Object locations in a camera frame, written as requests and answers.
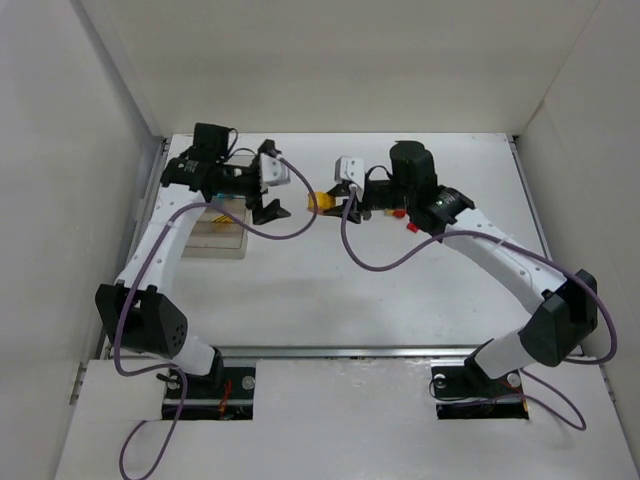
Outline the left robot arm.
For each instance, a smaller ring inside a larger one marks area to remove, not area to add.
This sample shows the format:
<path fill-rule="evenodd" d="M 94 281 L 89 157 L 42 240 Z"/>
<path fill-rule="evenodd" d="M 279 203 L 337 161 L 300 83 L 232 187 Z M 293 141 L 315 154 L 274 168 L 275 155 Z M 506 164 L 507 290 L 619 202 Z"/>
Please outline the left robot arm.
<path fill-rule="evenodd" d="M 289 215 L 279 201 L 262 200 L 269 187 L 289 181 L 275 142 L 265 140 L 249 164 L 233 165 L 230 133 L 227 127 L 196 124 L 191 145 L 165 163 L 153 213 L 131 259 L 95 295 L 116 354 L 129 350 L 163 359 L 213 384 L 222 381 L 221 353 L 190 333 L 186 316 L 169 298 L 192 230 L 218 195 L 243 198 L 256 225 Z"/>

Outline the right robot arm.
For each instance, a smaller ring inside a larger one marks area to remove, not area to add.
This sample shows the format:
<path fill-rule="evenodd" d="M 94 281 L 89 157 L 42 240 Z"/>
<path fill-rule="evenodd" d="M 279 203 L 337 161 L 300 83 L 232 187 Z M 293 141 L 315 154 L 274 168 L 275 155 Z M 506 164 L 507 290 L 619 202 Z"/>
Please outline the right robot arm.
<path fill-rule="evenodd" d="M 474 202 L 438 180 L 432 153 L 417 141 L 398 141 L 390 168 L 374 180 L 363 160 L 342 156 L 328 194 L 342 204 L 327 210 L 343 224 L 400 208 L 431 242 L 464 255 L 505 287 L 530 315 L 521 328 L 491 339 L 462 366 L 433 376 L 445 399 L 491 398 L 508 376 L 531 364 L 556 367 L 597 327 L 597 282 L 584 270 L 564 273 L 544 257 L 508 241 Z"/>

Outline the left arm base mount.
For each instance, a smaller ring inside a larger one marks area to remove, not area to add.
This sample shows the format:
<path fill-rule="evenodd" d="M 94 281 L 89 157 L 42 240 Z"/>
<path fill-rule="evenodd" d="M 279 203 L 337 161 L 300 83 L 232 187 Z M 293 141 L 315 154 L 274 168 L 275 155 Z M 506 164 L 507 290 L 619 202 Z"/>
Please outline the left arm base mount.
<path fill-rule="evenodd" d="M 184 406 L 179 415 L 184 421 L 249 421 L 253 419 L 257 370 L 254 361 L 230 359 L 225 362 L 222 380 L 215 386 L 210 380 L 187 376 Z"/>

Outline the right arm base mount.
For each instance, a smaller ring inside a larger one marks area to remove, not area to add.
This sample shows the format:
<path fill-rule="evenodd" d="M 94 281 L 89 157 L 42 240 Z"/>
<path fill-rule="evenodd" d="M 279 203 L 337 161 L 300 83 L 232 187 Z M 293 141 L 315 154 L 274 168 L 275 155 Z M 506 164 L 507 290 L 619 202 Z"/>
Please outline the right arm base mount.
<path fill-rule="evenodd" d="M 517 370 L 485 379 L 461 362 L 434 362 L 428 390 L 439 420 L 529 419 Z"/>

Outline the yellow orange patterned lego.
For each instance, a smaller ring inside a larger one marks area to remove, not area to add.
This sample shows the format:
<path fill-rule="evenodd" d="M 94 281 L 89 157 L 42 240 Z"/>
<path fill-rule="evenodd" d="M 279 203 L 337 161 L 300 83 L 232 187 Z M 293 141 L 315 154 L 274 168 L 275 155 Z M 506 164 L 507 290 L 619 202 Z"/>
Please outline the yellow orange patterned lego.
<path fill-rule="evenodd" d="M 330 210 L 336 206 L 336 199 L 324 192 L 315 192 L 308 194 L 307 210 L 310 212 L 317 211 L 322 214 L 326 210 Z"/>

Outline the yellow black striped lego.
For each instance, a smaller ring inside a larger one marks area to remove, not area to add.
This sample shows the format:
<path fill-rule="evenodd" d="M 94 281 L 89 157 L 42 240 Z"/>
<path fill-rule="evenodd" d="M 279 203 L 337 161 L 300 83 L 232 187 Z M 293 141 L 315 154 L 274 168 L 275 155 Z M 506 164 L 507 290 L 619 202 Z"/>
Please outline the yellow black striped lego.
<path fill-rule="evenodd" d="M 232 218 L 230 218 L 229 216 L 227 216 L 227 215 L 221 215 L 221 216 L 218 216 L 218 217 L 214 218 L 211 221 L 211 223 L 214 224 L 214 225 L 233 224 L 234 220 Z"/>

